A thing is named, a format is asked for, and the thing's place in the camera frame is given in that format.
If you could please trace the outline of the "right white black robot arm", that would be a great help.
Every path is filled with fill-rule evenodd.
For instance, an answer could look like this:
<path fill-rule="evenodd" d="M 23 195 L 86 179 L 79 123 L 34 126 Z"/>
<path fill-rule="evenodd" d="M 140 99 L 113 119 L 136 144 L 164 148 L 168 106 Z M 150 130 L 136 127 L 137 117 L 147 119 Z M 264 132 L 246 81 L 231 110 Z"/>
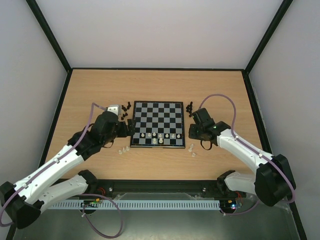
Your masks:
<path fill-rule="evenodd" d="M 274 156 L 259 149 L 236 134 L 227 123 L 215 122 L 205 108 L 198 109 L 191 117 L 194 123 L 189 127 L 189 138 L 228 151 L 252 172 L 229 170 L 219 176 L 218 191 L 222 195 L 229 196 L 236 191 L 249 193 L 269 207 L 284 199 L 293 200 L 296 184 L 285 156 Z"/>

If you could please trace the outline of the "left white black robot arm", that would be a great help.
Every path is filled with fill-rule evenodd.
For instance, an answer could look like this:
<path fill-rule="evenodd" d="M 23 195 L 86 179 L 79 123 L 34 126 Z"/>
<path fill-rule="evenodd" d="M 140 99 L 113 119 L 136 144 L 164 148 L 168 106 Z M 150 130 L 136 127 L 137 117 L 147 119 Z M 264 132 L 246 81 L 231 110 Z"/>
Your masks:
<path fill-rule="evenodd" d="M 39 216 L 55 203 L 75 195 L 93 193 L 97 178 L 82 170 L 69 180 L 56 184 L 66 172 L 100 152 L 116 138 L 133 136 L 135 122 L 119 121 L 114 111 L 104 111 L 94 123 L 76 132 L 67 144 L 48 162 L 25 178 L 0 186 L 1 213 L 7 213 L 18 229 L 34 223 Z"/>

